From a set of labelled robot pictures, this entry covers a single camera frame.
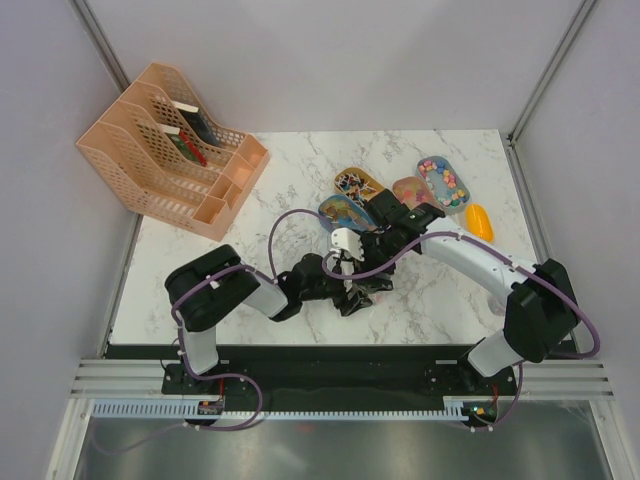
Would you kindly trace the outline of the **pink gummy tray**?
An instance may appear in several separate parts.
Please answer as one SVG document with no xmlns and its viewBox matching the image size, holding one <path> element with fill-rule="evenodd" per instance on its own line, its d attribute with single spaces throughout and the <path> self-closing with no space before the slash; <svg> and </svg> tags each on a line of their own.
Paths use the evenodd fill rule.
<svg viewBox="0 0 640 480">
<path fill-rule="evenodd" d="M 437 206 L 437 200 L 422 178 L 409 176 L 394 182 L 392 192 L 409 209 L 428 203 Z"/>
</svg>

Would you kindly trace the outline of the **tan lollipop tray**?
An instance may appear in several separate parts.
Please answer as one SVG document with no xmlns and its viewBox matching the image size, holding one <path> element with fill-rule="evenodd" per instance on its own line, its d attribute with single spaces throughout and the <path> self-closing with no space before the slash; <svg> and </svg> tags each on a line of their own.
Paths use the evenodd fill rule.
<svg viewBox="0 0 640 480">
<path fill-rule="evenodd" d="M 360 207 L 365 207 L 384 189 L 385 187 L 375 178 L 358 167 L 348 167 L 334 178 L 334 190 Z"/>
</svg>

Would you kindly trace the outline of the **light blue star candy tray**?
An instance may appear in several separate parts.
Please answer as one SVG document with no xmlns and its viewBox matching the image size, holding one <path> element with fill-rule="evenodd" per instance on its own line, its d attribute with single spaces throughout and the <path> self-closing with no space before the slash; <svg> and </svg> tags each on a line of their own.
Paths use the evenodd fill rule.
<svg viewBox="0 0 640 480">
<path fill-rule="evenodd" d="M 425 181 L 446 215 L 458 214 L 470 203 L 469 189 L 447 158 L 434 155 L 419 160 L 416 174 Z"/>
</svg>

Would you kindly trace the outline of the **yellow plastic scoop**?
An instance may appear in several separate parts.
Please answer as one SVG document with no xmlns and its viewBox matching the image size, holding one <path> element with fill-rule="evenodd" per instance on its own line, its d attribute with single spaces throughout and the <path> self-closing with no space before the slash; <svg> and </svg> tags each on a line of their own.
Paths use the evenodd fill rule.
<svg viewBox="0 0 640 480">
<path fill-rule="evenodd" d="M 465 209 L 467 230 L 478 238 L 493 243 L 494 230 L 487 211 L 479 204 L 469 204 Z"/>
</svg>

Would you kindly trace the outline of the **clear glass jar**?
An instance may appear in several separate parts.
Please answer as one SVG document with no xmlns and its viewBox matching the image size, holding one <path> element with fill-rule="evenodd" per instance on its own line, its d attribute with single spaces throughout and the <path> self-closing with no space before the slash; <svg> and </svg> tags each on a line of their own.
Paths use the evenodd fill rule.
<svg viewBox="0 0 640 480">
<path fill-rule="evenodd" d="M 373 276 L 357 280 L 355 286 L 361 297 L 369 303 L 372 303 L 372 295 L 391 291 L 394 288 L 393 281 L 389 276 Z"/>
</svg>

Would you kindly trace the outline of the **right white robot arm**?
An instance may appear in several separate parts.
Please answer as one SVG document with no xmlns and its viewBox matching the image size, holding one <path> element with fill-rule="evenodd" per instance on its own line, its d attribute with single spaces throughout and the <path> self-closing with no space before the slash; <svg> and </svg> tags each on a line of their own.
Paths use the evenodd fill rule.
<svg viewBox="0 0 640 480">
<path fill-rule="evenodd" d="M 578 326 L 577 302 L 565 267 L 541 264 L 498 251 L 422 203 L 411 209 L 384 190 L 365 204 L 379 228 L 361 235 L 364 272 L 391 274 L 397 255 L 412 250 L 470 278 L 504 308 L 504 325 L 477 343 L 458 368 L 467 392 L 483 392 L 500 370 L 522 361 L 540 363 Z"/>
</svg>

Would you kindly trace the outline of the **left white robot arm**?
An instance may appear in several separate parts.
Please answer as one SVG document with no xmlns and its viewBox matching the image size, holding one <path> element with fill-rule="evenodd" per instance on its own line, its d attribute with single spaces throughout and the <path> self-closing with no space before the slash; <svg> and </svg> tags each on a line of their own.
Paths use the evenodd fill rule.
<svg viewBox="0 0 640 480">
<path fill-rule="evenodd" d="M 216 327 L 241 304 L 276 323 L 297 315 L 309 301 L 329 300 L 344 317 L 373 305 L 366 293 L 327 275 L 321 263 L 320 255 L 309 253 L 270 279 L 223 245 L 169 274 L 164 288 L 178 327 L 185 382 L 198 393 L 216 388 Z"/>
</svg>

